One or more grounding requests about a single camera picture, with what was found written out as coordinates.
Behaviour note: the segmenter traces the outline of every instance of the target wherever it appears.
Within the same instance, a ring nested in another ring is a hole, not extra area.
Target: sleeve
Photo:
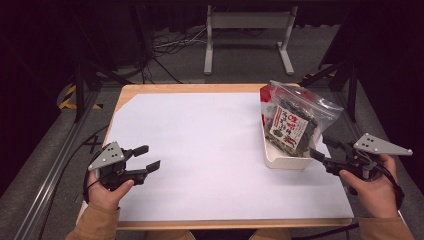
[[[359,218],[363,240],[413,240],[414,237],[402,218]]]
[[[114,240],[118,220],[119,209],[111,211],[89,203],[66,240]]]

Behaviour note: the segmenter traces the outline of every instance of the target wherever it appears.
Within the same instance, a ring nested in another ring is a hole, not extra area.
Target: metal stand
[[[291,12],[213,12],[208,6],[207,34],[205,56],[205,75],[212,74],[213,58],[213,28],[282,28],[284,39],[278,42],[278,51],[283,60],[284,68],[288,75],[293,75],[294,70],[287,54],[287,44],[296,18],[297,7],[292,7]]]

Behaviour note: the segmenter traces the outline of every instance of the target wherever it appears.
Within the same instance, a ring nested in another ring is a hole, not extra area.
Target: white poster board
[[[115,113],[106,143],[150,146],[127,170],[161,167],[124,197],[120,221],[353,218],[340,179],[318,161],[265,165],[260,111],[259,93],[136,95]]]

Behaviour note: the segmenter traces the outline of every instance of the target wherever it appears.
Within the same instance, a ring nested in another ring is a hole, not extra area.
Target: hand
[[[395,160],[385,154],[380,155],[380,159],[383,166],[397,181]],[[376,180],[365,182],[346,170],[341,170],[339,174],[358,192],[359,200],[372,217],[393,218],[399,216],[393,184],[386,176],[381,174]]]
[[[94,171],[91,171],[88,175],[88,186],[96,181],[96,174]],[[96,182],[88,189],[88,197],[91,203],[99,207],[108,210],[117,210],[119,201],[130,191],[132,186],[134,186],[134,181],[128,180],[115,191],[111,192],[103,187],[100,182]]]

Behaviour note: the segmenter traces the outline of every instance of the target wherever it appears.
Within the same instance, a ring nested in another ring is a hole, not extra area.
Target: resealable bag
[[[320,135],[343,108],[297,85],[270,81],[260,90],[267,141],[290,157],[309,157]]]

